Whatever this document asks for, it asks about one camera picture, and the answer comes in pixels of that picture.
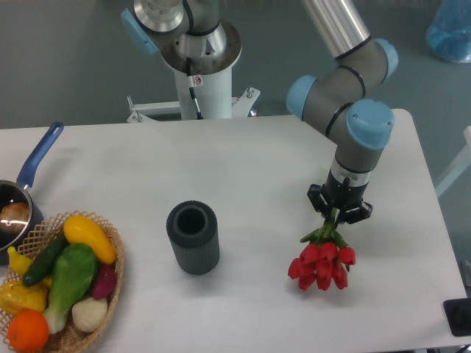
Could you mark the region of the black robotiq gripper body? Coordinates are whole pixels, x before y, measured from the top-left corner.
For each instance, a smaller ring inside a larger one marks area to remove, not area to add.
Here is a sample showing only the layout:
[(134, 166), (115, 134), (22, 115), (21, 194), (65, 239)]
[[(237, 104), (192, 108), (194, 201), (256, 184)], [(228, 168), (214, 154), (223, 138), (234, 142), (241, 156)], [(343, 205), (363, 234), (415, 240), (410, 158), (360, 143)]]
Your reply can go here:
[(322, 195), (327, 202), (328, 210), (351, 210), (361, 205), (367, 183), (361, 186), (352, 186), (351, 180), (340, 182), (330, 171), (325, 184), (322, 186)]

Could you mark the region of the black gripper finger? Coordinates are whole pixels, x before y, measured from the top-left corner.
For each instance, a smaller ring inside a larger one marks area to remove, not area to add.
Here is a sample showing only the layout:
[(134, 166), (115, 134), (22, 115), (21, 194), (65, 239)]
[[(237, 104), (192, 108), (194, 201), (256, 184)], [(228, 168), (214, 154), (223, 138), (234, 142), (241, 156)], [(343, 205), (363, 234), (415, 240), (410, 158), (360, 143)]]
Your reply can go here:
[(315, 211), (320, 213), (326, 221), (335, 219), (333, 203), (325, 196), (324, 189), (321, 185), (311, 184), (307, 196)]
[(365, 201), (357, 204), (344, 205), (339, 209), (335, 225), (355, 224), (368, 219), (372, 214), (373, 206)]

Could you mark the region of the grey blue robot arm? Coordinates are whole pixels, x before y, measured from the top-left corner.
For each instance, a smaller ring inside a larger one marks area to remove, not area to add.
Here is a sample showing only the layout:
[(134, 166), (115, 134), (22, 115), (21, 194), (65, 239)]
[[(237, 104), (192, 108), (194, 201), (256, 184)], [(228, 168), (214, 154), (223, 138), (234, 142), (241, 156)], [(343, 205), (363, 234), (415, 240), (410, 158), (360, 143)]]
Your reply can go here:
[[(394, 72), (397, 52), (371, 38), (351, 1), (304, 6), (337, 66), (323, 79), (300, 77), (286, 106), (336, 144), (326, 182), (308, 189), (315, 211), (337, 224), (354, 224), (372, 213), (364, 191), (394, 126), (392, 110), (366, 94)], [(241, 39), (221, 17), (218, 1), (134, 1), (121, 23), (142, 51), (160, 54), (173, 70), (183, 119), (235, 116), (232, 68)]]

